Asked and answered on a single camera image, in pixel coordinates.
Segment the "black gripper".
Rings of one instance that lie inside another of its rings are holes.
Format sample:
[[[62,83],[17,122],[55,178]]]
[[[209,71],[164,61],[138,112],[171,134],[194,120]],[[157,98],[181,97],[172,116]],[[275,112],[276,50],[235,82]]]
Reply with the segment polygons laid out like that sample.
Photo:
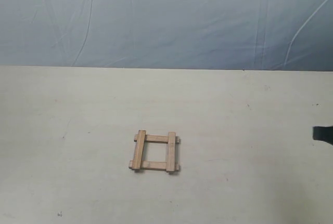
[[[333,126],[314,126],[312,138],[333,145]]]

